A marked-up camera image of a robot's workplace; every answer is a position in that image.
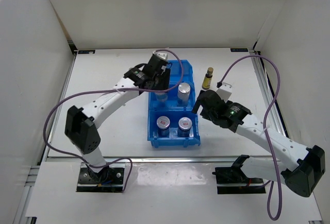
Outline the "white blue tall jar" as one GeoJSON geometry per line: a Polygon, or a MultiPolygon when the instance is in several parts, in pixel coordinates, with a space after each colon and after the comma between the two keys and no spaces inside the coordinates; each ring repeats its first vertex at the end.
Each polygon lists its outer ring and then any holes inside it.
{"type": "Polygon", "coordinates": [[[155,96],[157,101],[160,102],[161,104],[165,104],[166,101],[168,100],[167,92],[155,93],[155,96]]]}
{"type": "Polygon", "coordinates": [[[178,101],[179,105],[181,105],[181,106],[187,106],[188,105],[190,91],[191,91],[190,84],[188,84],[186,82],[182,82],[178,86],[177,101],[178,101]]]}

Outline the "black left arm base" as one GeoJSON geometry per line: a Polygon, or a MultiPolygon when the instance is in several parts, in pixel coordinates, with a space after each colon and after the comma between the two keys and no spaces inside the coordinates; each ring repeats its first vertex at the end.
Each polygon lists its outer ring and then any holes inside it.
{"type": "Polygon", "coordinates": [[[127,187],[133,165],[124,179],[125,166],[106,167],[94,172],[87,166],[79,169],[76,191],[80,193],[123,193],[127,187]]]}

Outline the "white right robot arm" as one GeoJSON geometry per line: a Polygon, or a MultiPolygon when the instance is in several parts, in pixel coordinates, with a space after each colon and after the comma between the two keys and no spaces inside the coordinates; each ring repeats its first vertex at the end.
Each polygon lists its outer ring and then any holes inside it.
{"type": "Polygon", "coordinates": [[[325,151],[299,144],[266,127],[248,108],[224,101],[213,90],[200,91],[192,109],[202,118],[228,129],[273,153],[279,162],[240,155],[231,167],[217,168],[214,175],[230,183],[246,183],[250,178],[277,181],[302,197],[309,197],[325,173],[325,151]]]}

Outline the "short silver-lid jar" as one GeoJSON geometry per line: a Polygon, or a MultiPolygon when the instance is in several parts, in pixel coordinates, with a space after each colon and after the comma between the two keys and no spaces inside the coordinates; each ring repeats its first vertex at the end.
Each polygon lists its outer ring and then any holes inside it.
{"type": "Polygon", "coordinates": [[[160,116],[156,120],[157,132],[161,137],[169,136],[170,133],[170,119],[167,116],[160,116]]]}

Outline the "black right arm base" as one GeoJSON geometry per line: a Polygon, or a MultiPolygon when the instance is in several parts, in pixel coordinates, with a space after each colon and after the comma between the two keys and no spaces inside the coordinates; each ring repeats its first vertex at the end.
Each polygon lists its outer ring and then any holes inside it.
{"type": "Polygon", "coordinates": [[[241,170],[248,155],[239,156],[229,167],[216,167],[215,176],[218,195],[265,194],[266,183],[261,178],[248,178],[241,170]]]}

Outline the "brown yellow-label bottle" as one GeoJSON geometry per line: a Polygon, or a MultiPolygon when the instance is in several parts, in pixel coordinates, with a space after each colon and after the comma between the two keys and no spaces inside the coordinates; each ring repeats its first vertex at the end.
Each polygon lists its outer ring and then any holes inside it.
{"type": "Polygon", "coordinates": [[[212,77],[213,77],[213,67],[209,67],[207,69],[207,72],[205,74],[205,77],[204,77],[204,80],[202,83],[202,89],[204,89],[204,90],[210,89],[212,77]]]}

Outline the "short red-label jar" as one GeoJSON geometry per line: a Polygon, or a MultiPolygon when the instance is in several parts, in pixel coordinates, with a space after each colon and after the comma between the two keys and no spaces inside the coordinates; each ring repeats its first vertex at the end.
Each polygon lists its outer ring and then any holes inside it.
{"type": "Polygon", "coordinates": [[[189,137],[190,130],[192,128],[192,120],[188,117],[182,117],[178,121],[178,136],[179,137],[189,137]]]}

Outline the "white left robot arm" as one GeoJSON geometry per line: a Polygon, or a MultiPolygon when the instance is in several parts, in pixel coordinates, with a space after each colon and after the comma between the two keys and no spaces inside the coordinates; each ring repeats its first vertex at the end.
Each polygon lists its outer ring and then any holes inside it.
{"type": "Polygon", "coordinates": [[[114,86],[113,93],[105,93],[81,108],[72,106],[67,111],[64,133],[87,161],[90,177],[97,183],[106,181],[108,170],[99,149],[98,128],[117,109],[138,97],[143,90],[169,88],[170,69],[167,54],[155,52],[142,68],[135,66],[114,86]]]}

